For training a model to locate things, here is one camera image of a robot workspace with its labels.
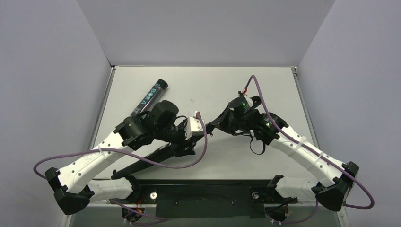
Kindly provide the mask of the black racket bag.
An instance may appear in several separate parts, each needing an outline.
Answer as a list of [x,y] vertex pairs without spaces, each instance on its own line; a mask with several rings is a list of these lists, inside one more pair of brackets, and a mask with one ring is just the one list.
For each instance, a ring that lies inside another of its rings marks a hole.
[[[145,156],[145,161],[140,159],[136,163],[114,172],[111,179],[120,179],[151,166],[161,166],[161,162],[172,158],[171,142],[174,141],[174,133],[179,129],[184,129],[187,122],[184,120],[177,126],[174,125],[175,120],[175,114],[162,118],[154,117],[153,115],[146,115],[145,117],[136,115],[129,116],[125,118],[122,123],[118,124],[113,133],[121,136],[122,145],[124,147],[129,147],[136,151],[142,146],[151,144],[153,140],[164,141],[167,142],[167,144]],[[194,142],[197,143],[201,138],[211,134],[214,129],[214,126],[211,124],[206,124],[205,126],[206,133],[200,136],[194,136]]]

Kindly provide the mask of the black shuttlecock tube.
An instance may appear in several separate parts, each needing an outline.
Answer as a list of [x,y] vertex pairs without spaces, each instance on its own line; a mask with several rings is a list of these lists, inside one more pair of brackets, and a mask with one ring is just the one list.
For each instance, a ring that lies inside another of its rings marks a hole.
[[150,111],[159,101],[167,88],[168,83],[163,79],[159,79],[131,112],[130,116],[138,115],[144,111]]

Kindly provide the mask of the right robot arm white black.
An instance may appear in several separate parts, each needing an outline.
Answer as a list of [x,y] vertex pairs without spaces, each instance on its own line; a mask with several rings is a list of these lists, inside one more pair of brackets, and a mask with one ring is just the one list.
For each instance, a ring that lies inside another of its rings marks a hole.
[[263,146],[271,146],[299,163],[312,178],[277,175],[267,196],[274,203],[284,198],[316,199],[325,208],[340,211],[354,185],[359,166],[332,158],[301,137],[274,113],[260,113],[258,96],[239,96],[216,119],[216,128],[231,135],[249,134]]

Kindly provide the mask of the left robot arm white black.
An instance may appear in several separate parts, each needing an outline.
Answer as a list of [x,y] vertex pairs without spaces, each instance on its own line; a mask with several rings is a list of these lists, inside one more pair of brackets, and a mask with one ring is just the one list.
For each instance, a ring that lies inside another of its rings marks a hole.
[[203,133],[200,112],[188,117],[180,126],[174,123],[178,107],[167,100],[154,105],[150,111],[128,116],[92,150],[62,168],[51,167],[45,178],[53,189],[56,203],[65,215],[83,210],[89,203],[117,199],[136,203],[141,199],[142,188],[131,173],[114,173],[109,180],[94,180],[99,173],[129,152],[149,145],[153,140],[170,145],[184,145],[194,134]]

